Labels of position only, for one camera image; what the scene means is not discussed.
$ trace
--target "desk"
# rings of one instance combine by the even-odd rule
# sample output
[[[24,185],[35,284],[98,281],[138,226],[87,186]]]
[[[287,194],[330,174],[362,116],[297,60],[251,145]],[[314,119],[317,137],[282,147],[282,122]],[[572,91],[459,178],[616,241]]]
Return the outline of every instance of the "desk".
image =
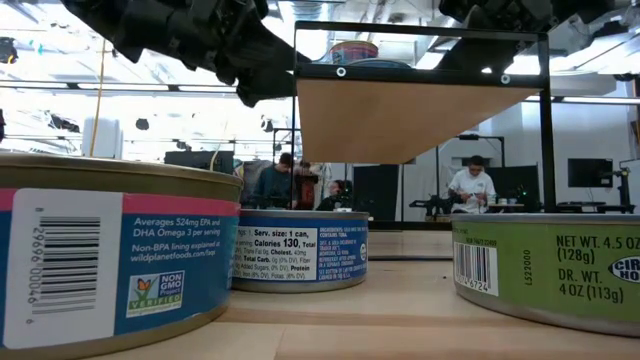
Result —
[[[489,212],[491,213],[515,213],[522,212],[524,210],[523,204],[489,204],[487,205],[487,207],[489,208]]]
[[[451,262],[371,262],[354,288],[235,292],[218,321],[92,360],[628,360],[640,341],[501,315],[455,294]]]

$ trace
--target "can lid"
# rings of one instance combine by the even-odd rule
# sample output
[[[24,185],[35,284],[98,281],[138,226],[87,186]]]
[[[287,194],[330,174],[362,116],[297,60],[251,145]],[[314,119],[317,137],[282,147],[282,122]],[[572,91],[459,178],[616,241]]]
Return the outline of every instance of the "can lid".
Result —
[[[39,154],[0,154],[0,168],[64,169],[167,176],[242,186],[242,179],[188,167],[111,159]]]

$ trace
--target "wooden surface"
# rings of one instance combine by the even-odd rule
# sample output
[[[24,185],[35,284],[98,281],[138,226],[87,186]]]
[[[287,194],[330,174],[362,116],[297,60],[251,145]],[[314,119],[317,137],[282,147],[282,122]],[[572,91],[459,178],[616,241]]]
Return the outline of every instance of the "wooden surface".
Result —
[[[640,340],[555,328],[455,295],[449,262],[372,262],[360,286],[305,295],[236,292],[192,333],[94,360],[637,359]]]
[[[539,91],[317,79],[297,88],[306,160],[374,164],[403,164]]]

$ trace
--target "black metal frame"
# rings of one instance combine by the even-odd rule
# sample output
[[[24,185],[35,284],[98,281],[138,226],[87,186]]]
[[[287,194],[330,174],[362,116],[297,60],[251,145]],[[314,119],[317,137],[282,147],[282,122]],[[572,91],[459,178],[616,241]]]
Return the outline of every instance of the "black metal frame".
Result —
[[[388,24],[340,23],[297,21],[294,28],[293,47],[297,51],[297,34],[300,30],[372,32],[387,34],[427,35],[475,38],[486,40],[510,40],[534,42],[538,45],[539,75],[502,75],[468,73],[463,71],[387,69],[357,66],[298,63],[294,57],[294,85],[299,78],[357,80],[376,82],[427,83],[437,85],[473,85],[513,88],[536,88],[540,91],[540,135],[542,147],[542,171],[544,190],[544,211],[557,212],[555,189],[555,162],[553,150],[553,122],[551,117],[551,75],[549,68],[549,36],[546,33],[523,33],[476,29],[435,28],[422,26],[403,26]],[[296,126],[296,102],[293,101],[292,129]],[[419,223],[420,230],[446,230],[444,224]],[[413,223],[372,222],[380,230],[418,230]]]

